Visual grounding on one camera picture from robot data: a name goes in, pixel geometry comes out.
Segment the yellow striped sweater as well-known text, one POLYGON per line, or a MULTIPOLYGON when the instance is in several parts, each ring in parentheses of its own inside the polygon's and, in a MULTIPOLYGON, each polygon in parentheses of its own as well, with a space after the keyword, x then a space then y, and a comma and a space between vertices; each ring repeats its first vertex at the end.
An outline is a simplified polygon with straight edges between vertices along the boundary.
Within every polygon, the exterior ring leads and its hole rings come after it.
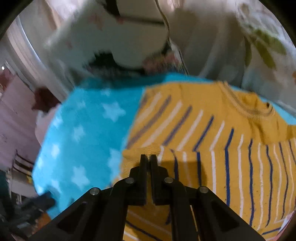
POLYGON ((295 211, 295 125, 255 93, 223 82, 146 89, 122 153, 121 176, 156 155, 171 178, 207 186, 265 240, 295 211))

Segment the white leaf print pillow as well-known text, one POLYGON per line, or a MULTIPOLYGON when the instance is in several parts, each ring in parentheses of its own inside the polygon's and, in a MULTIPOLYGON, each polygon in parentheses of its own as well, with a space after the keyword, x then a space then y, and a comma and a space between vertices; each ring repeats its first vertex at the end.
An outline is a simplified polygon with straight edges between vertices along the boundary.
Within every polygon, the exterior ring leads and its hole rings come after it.
POLYGON ((295 113, 295 46, 282 24, 259 1, 237 1, 245 40, 244 89, 295 113))

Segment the white cushion black figure print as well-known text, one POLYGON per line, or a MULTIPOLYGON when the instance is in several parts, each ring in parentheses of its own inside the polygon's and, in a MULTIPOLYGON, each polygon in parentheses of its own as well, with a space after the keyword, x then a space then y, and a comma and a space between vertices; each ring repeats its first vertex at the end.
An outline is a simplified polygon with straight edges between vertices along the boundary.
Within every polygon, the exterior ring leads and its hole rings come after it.
POLYGON ((187 73, 158 1, 86 1, 45 47, 53 60, 101 78, 187 73))

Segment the blue cartoon star blanket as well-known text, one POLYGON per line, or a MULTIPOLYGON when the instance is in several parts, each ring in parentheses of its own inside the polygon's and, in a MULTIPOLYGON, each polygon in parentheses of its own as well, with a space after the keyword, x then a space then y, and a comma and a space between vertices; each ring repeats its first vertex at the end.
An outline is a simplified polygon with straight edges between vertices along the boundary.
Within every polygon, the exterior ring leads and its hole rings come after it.
MULTIPOLYGON (((166 83, 213 83, 179 74, 106 83, 90 78, 74 89, 51 118, 33 170, 39 194, 57 192, 58 211, 91 187, 122 178, 125 150, 147 88, 166 83)), ((289 124, 295 118, 274 105, 289 124)))

